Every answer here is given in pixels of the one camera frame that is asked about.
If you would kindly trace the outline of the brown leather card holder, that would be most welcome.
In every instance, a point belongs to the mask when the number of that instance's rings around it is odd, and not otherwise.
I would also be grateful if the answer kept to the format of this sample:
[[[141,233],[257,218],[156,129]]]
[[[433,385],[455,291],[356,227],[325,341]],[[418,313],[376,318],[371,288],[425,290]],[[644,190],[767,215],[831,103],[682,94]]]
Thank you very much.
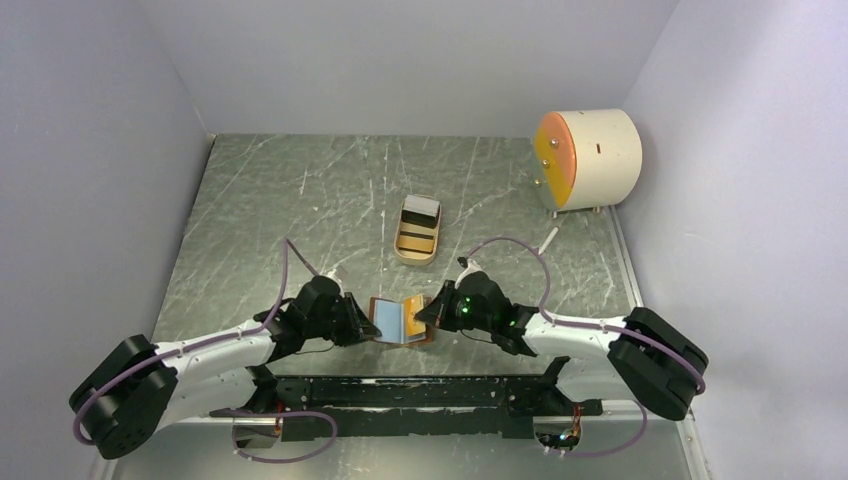
[[[432,300],[422,294],[402,301],[372,297],[369,302],[369,320],[379,330],[373,341],[393,346],[412,347],[433,341],[433,328],[415,319],[415,315]]]

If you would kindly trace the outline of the beige oval card tray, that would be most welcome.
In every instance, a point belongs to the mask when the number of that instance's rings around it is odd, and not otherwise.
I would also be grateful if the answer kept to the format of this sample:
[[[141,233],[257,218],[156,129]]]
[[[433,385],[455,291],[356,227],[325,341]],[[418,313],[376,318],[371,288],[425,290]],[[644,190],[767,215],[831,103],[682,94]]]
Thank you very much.
[[[435,229],[404,224],[400,221],[400,216],[394,240],[394,250],[399,261],[409,266],[425,266],[430,264],[435,259],[438,247],[442,218],[441,203],[439,224]]]

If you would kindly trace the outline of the black card divider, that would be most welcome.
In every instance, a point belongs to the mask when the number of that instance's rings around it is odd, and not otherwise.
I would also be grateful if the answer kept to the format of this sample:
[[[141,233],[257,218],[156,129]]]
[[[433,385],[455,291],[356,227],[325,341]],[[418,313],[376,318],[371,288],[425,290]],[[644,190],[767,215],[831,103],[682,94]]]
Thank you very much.
[[[403,209],[401,211],[400,221],[404,224],[410,224],[427,229],[435,229],[439,224],[439,214],[432,216],[412,210]]]

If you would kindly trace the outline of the stack of white cards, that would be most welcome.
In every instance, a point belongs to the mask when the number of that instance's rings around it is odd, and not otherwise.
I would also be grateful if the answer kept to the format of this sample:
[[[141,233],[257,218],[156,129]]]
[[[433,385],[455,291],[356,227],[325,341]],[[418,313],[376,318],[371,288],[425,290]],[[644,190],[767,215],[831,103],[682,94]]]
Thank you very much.
[[[440,212],[440,202],[431,197],[409,194],[403,202],[402,210],[435,218]]]

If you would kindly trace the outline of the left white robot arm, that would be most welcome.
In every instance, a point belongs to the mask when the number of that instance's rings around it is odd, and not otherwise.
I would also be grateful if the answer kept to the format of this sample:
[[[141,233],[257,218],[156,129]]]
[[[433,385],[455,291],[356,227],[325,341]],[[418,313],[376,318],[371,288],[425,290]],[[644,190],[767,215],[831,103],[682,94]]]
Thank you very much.
[[[125,339],[71,395],[73,433],[116,459],[190,417],[293,414],[269,364],[298,354],[310,339],[348,347],[380,334],[352,293],[318,275],[295,297],[279,296],[270,309],[226,330],[176,342]]]

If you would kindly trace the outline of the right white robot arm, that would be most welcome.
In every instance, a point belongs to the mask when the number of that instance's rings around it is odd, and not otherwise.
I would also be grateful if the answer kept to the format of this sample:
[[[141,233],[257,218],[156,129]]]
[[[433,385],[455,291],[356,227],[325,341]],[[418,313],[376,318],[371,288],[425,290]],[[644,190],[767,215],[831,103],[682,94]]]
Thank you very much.
[[[550,413],[576,402],[633,400],[651,413],[679,421],[701,393],[705,352],[646,307],[625,316],[583,318],[511,302],[482,271],[447,281],[415,315],[440,330],[481,330],[512,355],[565,360],[539,391]]]

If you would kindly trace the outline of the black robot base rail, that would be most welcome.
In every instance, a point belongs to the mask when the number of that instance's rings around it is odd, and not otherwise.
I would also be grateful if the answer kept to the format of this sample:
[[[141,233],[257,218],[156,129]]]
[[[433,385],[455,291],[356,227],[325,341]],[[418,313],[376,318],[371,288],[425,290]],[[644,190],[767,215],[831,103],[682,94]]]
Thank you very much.
[[[301,418],[282,423],[285,441],[337,433],[341,437],[498,434],[532,439],[542,417],[599,416],[597,399],[575,403],[555,386],[566,363],[558,357],[542,374],[452,376],[295,376],[249,368],[254,389],[237,403],[261,414],[316,411],[334,419]]]

